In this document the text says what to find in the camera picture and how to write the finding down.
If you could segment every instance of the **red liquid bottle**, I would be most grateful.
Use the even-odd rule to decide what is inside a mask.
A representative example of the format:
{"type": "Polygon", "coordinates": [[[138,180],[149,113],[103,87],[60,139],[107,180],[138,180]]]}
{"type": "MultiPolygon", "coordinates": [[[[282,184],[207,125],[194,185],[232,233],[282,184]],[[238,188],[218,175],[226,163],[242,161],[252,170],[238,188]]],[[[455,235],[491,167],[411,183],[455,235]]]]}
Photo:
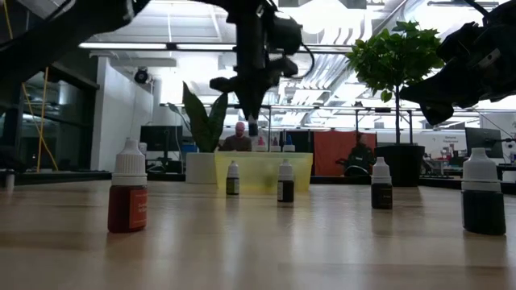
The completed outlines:
{"type": "Polygon", "coordinates": [[[147,174],[138,142],[128,139],[116,155],[110,188],[107,229],[111,233],[143,230],[147,225],[147,174]]]}

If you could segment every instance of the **plant pot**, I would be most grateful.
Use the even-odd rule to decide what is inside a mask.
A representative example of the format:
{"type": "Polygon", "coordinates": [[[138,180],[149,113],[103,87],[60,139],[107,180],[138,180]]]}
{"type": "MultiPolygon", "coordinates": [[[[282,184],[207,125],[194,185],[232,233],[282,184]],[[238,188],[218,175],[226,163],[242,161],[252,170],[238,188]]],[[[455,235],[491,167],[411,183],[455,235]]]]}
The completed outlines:
{"type": "Polygon", "coordinates": [[[389,165],[393,186],[401,187],[418,186],[424,153],[425,147],[409,144],[375,148],[376,156],[389,165]]]}
{"type": "Polygon", "coordinates": [[[217,184],[214,153],[186,154],[186,183],[217,184]]]}

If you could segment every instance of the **yellow tray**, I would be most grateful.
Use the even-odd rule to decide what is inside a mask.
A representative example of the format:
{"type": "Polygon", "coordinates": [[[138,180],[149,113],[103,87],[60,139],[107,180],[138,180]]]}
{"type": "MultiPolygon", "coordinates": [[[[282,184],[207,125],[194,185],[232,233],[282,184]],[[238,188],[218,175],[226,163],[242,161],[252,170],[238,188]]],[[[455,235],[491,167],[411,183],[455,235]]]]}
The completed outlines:
{"type": "Polygon", "coordinates": [[[308,192],[313,163],[311,153],[215,152],[217,186],[226,190],[227,167],[234,160],[239,165],[240,192],[275,193],[279,166],[285,159],[293,167],[295,190],[308,192]]]}

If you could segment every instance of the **white bottle cap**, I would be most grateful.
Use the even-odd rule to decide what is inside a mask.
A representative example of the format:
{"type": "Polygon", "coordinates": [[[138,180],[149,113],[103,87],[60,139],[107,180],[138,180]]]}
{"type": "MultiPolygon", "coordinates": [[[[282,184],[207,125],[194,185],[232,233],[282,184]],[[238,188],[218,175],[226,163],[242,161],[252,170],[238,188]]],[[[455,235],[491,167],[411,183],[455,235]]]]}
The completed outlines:
{"type": "Polygon", "coordinates": [[[112,185],[137,186],[147,184],[145,156],[138,150],[138,141],[127,139],[123,150],[116,155],[112,185]]]}
{"type": "Polygon", "coordinates": [[[377,163],[372,166],[371,183],[391,184],[389,165],[383,157],[377,157],[377,163]]]}
{"type": "Polygon", "coordinates": [[[289,160],[283,159],[283,163],[280,165],[280,172],[278,175],[279,181],[291,180],[293,181],[293,168],[290,165],[289,160]]]}
{"type": "Polygon", "coordinates": [[[485,154],[484,148],[473,148],[463,165],[462,190],[501,191],[497,165],[485,154]]]}
{"type": "Polygon", "coordinates": [[[227,167],[227,178],[239,178],[239,165],[234,160],[227,167]]]}

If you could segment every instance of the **robotic arm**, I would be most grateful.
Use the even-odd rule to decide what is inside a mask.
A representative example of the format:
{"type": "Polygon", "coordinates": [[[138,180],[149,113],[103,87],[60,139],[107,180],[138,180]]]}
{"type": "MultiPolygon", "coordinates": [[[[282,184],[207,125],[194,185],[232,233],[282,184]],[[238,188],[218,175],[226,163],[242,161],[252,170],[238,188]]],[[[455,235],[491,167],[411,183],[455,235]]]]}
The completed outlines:
{"type": "MultiPolygon", "coordinates": [[[[250,135],[257,135],[256,120],[265,92],[278,84],[280,76],[298,73],[298,67],[286,56],[301,46],[301,26],[278,16],[277,7],[266,0],[196,1],[220,6],[228,13],[227,22],[236,25],[237,77],[214,79],[210,87],[236,93],[249,121],[250,135]],[[279,51],[283,57],[270,60],[271,51],[279,51]]],[[[0,87],[25,81],[93,35],[126,26],[149,2],[76,0],[64,13],[54,13],[37,28],[0,44],[0,87]]]]}
{"type": "Polygon", "coordinates": [[[516,94],[516,0],[491,12],[465,1],[484,15],[484,26],[466,23],[449,35],[437,50],[444,68],[400,94],[420,104],[431,125],[449,119],[453,106],[468,108],[516,94]]]}

